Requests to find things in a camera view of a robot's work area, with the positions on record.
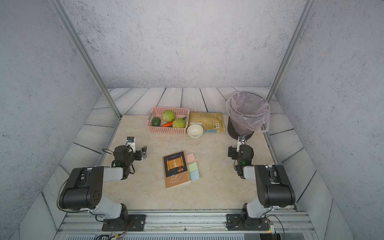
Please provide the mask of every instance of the carrot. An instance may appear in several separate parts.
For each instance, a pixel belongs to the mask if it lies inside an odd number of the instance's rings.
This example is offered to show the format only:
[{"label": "carrot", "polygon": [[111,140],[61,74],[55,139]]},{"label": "carrot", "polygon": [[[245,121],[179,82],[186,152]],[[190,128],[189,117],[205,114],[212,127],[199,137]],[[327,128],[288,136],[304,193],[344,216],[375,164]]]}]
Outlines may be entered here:
[{"label": "carrot", "polygon": [[169,123],[165,123],[163,125],[161,125],[162,127],[172,127],[173,125],[173,122],[169,122]]},{"label": "carrot", "polygon": [[173,124],[173,122],[169,122],[169,123],[166,123],[166,124],[163,124],[161,125],[162,127],[171,127]]}]

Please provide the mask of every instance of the trash can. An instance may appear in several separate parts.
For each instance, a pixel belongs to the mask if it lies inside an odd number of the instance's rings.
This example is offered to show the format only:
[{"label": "trash can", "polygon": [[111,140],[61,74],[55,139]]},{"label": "trash can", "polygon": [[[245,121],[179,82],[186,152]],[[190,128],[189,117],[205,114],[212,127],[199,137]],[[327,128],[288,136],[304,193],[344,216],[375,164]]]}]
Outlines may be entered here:
[{"label": "trash can", "polygon": [[227,100],[228,133],[234,138],[249,139],[255,131],[268,132],[270,107],[263,97],[252,92],[237,92]]}]

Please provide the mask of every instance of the pink sticky note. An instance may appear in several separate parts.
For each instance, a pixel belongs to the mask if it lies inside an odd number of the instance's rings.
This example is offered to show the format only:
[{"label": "pink sticky note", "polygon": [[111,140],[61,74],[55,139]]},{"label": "pink sticky note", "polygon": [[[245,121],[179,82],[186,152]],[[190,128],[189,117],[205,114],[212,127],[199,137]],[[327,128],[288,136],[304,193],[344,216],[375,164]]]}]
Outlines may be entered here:
[{"label": "pink sticky note", "polygon": [[185,156],[185,161],[187,164],[192,163],[194,160],[195,160],[195,155],[193,155],[193,153],[190,153]]}]

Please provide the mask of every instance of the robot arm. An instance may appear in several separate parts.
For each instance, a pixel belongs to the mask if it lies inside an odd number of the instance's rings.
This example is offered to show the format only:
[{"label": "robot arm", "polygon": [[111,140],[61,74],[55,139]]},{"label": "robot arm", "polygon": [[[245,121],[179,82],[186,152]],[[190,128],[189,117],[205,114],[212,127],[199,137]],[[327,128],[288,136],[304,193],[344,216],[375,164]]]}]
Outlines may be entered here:
[{"label": "robot arm", "polygon": [[238,138],[237,148],[228,148],[228,157],[237,161],[235,170],[237,175],[243,179],[256,181],[257,198],[244,204],[240,216],[238,214],[227,214],[229,223],[228,230],[239,230],[246,226],[244,230],[268,228],[262,221],[268,212],[279,207],[293,205],[295,203],[295,193],[289,182],[288,176],[282,165],[252,165],[253,149],[246,145],[245,137]]},{"label": "robot arm", "polygon": [[58,197],[58,206],[73,211],[89,211],[93,215],[103,217],[102,231],[111,229],[126,230],[133,221],[141,223],[136,225],[135,231],[144,227],[145,215],[128,216],[124,204],[118,204],[103,195],[103,183],[124,180],[134,173],[132,163],[146,158],[146,149],[135,150],[134,137],[127,137],[125,146],[115,148],[111,167],[82,167],[72,170],[63,191]]},{"label": "robot arm", "polygon": [[247,216],[262,218],[273,208],[295,203],[295,192],[282,165],[254,165],[243,168],[245,179],[256,180],[257,198],[245,204]]}]

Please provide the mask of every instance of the avocado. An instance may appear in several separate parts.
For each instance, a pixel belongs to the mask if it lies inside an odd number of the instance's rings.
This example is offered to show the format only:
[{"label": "avocado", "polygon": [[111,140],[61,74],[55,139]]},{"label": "avocado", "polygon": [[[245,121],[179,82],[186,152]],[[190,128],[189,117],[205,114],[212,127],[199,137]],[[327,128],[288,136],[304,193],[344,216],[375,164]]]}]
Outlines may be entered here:
[{"label": "avocado", "polygon": [[156,117],[152,119],[152,126],[159,127],[161,125],[161,119]]}]

